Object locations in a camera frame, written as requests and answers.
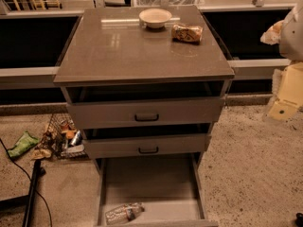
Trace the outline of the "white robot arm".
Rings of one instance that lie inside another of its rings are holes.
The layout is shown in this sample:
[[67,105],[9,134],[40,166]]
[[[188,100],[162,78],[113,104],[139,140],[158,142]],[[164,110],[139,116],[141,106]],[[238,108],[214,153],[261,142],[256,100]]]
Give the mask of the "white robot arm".
[[287,16],[268,28],[260,41],[277,44],[279,54],[290,60],[283,70],[273,74],[272,93],[265,117],[286,121],[303,106],[303,2],[298,2]]

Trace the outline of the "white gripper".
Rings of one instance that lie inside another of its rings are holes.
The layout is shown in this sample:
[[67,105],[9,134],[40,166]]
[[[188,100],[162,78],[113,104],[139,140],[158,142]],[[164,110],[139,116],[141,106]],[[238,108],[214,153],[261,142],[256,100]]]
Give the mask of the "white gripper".
[[[279,44],[283,21],[278,21],[260,37],[264,44]],[[276,69],[272,83],[273,96],[269,101],[266,116],[286,121],[303,106],[303,62],[293,63],[283,71]]]

